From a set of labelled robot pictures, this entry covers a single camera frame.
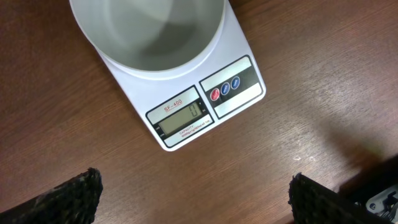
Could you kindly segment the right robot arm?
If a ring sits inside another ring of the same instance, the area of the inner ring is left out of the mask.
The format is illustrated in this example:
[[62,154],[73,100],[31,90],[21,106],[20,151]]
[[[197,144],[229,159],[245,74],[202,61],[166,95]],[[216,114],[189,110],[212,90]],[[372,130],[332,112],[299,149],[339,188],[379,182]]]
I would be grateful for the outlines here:
[[397,156],[383,159],[364,152],[354,165],[360,172],[339,187],[338,195],[359,208],[397,223]]

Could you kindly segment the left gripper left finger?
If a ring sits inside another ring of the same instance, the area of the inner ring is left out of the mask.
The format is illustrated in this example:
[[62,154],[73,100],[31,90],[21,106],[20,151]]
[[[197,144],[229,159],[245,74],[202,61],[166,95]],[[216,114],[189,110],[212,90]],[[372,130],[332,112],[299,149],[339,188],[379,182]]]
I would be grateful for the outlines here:
[[86,172],[1,213],[1,223],[91,224],[103,191],[101,173]]

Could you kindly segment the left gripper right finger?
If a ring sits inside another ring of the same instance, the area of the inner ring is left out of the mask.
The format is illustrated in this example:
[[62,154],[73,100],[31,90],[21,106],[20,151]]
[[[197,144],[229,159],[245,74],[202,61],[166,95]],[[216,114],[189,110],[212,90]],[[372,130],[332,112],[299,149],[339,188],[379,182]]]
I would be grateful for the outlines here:
[[289,184],[289,205],[295,224],[391,224],[301,173]]

